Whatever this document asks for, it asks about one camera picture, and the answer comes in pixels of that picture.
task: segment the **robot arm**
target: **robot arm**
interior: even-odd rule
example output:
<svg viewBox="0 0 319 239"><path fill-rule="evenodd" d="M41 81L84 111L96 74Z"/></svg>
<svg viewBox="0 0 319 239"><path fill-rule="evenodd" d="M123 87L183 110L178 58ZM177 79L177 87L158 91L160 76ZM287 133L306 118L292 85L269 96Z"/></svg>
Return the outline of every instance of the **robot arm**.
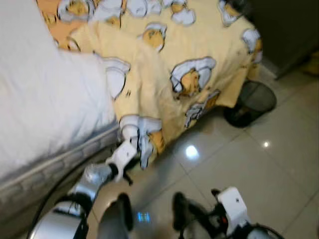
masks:
<svg viewBox="0 0 319 239"><path fill-rule="evenodd" d="M86 167L81 179L43 216L28 239L85 239L87 217L100 188L113 179L120 180L136 153L136 148L124 141L105 163Z"/></svg>
<svg viewBox="0 0 319 239"><path fill-rule="evenodd" d="M180 232L178 239L193 238L191 224L194 221L212 239L283 239L269 227L250 223L247 207L237 188L230 187L222 192L213 189L212 194L217 204L211 212L188 200L182 193L175 195L173 212L174 225Z"/></svg>

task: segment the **black cable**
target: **black cable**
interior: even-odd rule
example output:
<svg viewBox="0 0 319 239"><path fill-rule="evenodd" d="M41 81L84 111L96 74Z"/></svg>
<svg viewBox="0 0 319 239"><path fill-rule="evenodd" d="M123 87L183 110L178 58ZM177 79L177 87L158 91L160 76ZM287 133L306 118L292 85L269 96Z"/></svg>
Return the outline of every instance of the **black cable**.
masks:
<svg viewBox="0 0 319 239"><path fill-rule="evenodd" d="M272 234L274 234L276 237L278 237L278 239L284 239L282 235L280 235L278 232L276 232L274 229L268 227L268 226L265 226L265 225L261 225L261 224L255 224L253 225L254 228L257 228L257 229L263 229L263 230L266 230L268 232L271 232Z"/></svg>
<svg viewBox="0 0 319 239"><path fill-rule="evenodd" d="M93 207L93 202L90 198L89 195L84 194L84 193L71 193L71 194L67 194L62 196L61 198L59 198L56 202L55 205L61 203L61 202L72 202L75 203L79 206L82 207L82 209L84 210L84 214L81 215L81 217L87 219L87 217L89 216L89 213Z"/></svg>
<svg viewBox="0 0 319 239"><path fill-rule="evenodd" d="M203 208L201 208L201 206L190 202L188 205L188 210L190 211L190 213L192 213L193 215L195 215L198 218L199 224L207 231L207 233L209 234L209 236L211 238L215 238L218 234L221 233L221 231L223 231L222 225L220 225L219 228L216 228L211 223L211 221L209 220L208 217L204 217L202 219L199 218L199 217L205 216L207 214L207 212Z"/></svg>
<svg viewBox="0 0 319 239"><path fill-rule="evenodd" d="M256 224L250 226L249 233L252 232L254 229L261 229L261 230L264 230L268 233L271 232L272 234L274 234L276 236L276 239L284 239L282 235L280 235L278 232L276 232L274 229L272 229L268 226L256 223ZM233 239L233 238L234 238L234 234L231 234L228 237L226 237L226 239Z"/></svg>
<svg viewBox="0 0 319 239"><path fill-rule="evenodd" d="M56 182L56 184L51 188L51 190L47 193L45 198L42 200L38 210L36 211L36 213L35 213L35 215L34 215L34 217L32 219L32 223L31 223L31 226L29 228L29 231L28 231L28 234L26 236L26 239L29 239L31 237L31 233L32 233L36 223L39 220L39 217L41 215L41 212L42 212L43 208L45 207L47 201L50 199L50 197L53 195L53 193L56 191L56 189L60 186L60 184L63 183L63 181L66 180L74 171L76 171L78 168L80 168L85 163L90 161L100 151L98 151L97 153L93 154L92 156L90 156L90 157L84 159L83 161L81 161L80 163L78 163L74 168L70 169L66 174L64 174L59 181Z"/></svg>
<svg viewBox="0 0 319 239"><path fill-rule="evenodd" d="M192 220L190 220L188 223L186 223L186 224L182 227L182 229L180 230L179 238L178 238L178 239L184 239L184 236L183 236L184 231L185 231L185 229L186 229L190 224L192 224L192 223L195 222L195 221L200 221L200 220L203 220L203 219L212 217L212 216L217 216L215 210L213 210L212 212L209 212L209 213L207 213L207 214L201 215L201 216L195 216Z"/></svg>

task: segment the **cartoon character print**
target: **cartoon character print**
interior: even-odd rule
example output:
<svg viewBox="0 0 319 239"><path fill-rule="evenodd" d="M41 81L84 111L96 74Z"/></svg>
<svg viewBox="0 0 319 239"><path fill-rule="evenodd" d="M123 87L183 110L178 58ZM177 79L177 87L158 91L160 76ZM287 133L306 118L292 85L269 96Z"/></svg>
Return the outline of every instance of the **cartoon character print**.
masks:
<svg viewBox="0 0 319 239"><path fill-rule="evenodd" d="M142 35L138 36L146 44L152 46L157 52L160 52L164 47L165 32L167 26L158 22L149 23Z"/></svg>
<svg viewBox="0 0 319 239"><path fill-rule="evenodd" d="M56 15L48 12L42 12L42 16L44 18L44 22L49 28L56 24Z"/></svg>
<svg viewBox="0 0 319 239"><path fill-rule="evenodd" d="M263 58L263 42L259 36L259 38L256 41L256 46L253 53L252 61L254 64L258 64L261 62L262 58Z"/></svg>
<svg viewBox="0 0 319 239"><path fill-rule="evenodd" d="M140 117L137 115L123 116L120 128L125 139L141 153L141 168L148 166L150 156L160 154L165 148L161 120Z"/></svg>
<svg viewBox="0 0 319 239"><path fill-rule="evenodd" d="M164 7L170 7L173 14L172 20L185 26L192 25L196 21L194 10L189 10L187 0L163 0Z"/></svg>
<svg viewBox="0 0 319 239"><path fill-rule="evenodd" d="M230 26L241 16L241 14L237 12L226 0L219 0L218 9L221 12L224 26Z"/></svg>
<svg viewBox="0 0 319 239"><path fill-rule="evenodd" d="M105 21L121 28L121 15L126 8L125 4L126 1L122 0L101 0L90 21Z"/></svg>
<svg viewBox="0 0 319 239"><path fill-rule="evenodd" d="M219 94L220 90L215 90L203 103L196 103L192 105L186 112L184 126L188 128L193 120L198 120L202 115L212 109L215 106Z"/></svg>
<svg viewBox="0 0 319 239"><path fill-rule="evenodd" d="M88 21L94 14L93 0L61 0L57 15L61 21Z"/></svg>
<svg viewBox="0 0 319 239"><path fill-rule="evenodd" d="M146 12L146 15L150 14L160 14L162 5L159 0L146 0L148 10Z"/></svg>
<svg viewBox="0 0 319 239"><path fill-rule="evenodd" d="M64 41L60 41L60 42L58 42L55 39L54 42L55 42L57 47L67 49L69 51L81 51L78 43L72 37L68 36Z"/></svg>
<svg viewBox="0 0 319 239"><path fill-rule="evenodd" d="M242 36L243 41L247 45L248 54L252 54L255 48L262 48L260 34L256 29L247 29L244 31Z"/></svg>
<svg viewBox="0 0 319 239"><path fill-rule="evenodd" d="M103 58L102 64L106 72L108 89L115 100L124 88L126 74L130 71L131 65L116 57Z"/></svg>
<svg viewBox="0 0 319 239"><path fill-rule="evenodd" d="M182 96L197 94L209 81L215 65L216 61L209 56L176 65L170 77L173 91Z"/></svg>
<svg viewBox="0 0 319 239"><path fill-rule="evenodd" d="M146 16L148 5L145 0L127 0L127 9L134 17Z"/></svg>

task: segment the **white mattress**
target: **white mattress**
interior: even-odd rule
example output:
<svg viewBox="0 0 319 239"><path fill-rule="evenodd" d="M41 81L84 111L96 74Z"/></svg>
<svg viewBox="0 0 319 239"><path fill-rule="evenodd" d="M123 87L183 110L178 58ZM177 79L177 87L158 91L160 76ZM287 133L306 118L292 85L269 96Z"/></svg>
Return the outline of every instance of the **white mattress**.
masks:
<svg viewBox="0 0 319 239"><path fill-rule="evenodd" d="M96 57L58 50L35 0L0 1L0 179L115 120Z"/></svg>

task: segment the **blue light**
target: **blue light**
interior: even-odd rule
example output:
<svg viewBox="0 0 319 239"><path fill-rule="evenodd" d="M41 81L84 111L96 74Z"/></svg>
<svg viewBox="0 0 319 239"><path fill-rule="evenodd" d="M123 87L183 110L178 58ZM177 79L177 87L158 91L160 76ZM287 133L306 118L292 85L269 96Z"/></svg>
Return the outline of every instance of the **blue light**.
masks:
<svg viewBox="0 0 319 239"><path fill-rule="evenodd" d="M140 213L140 212L138 212L138 220L139 220L139 222L147 222L147 223L149 223L151 218L150 218L149 213Z"/></svg>

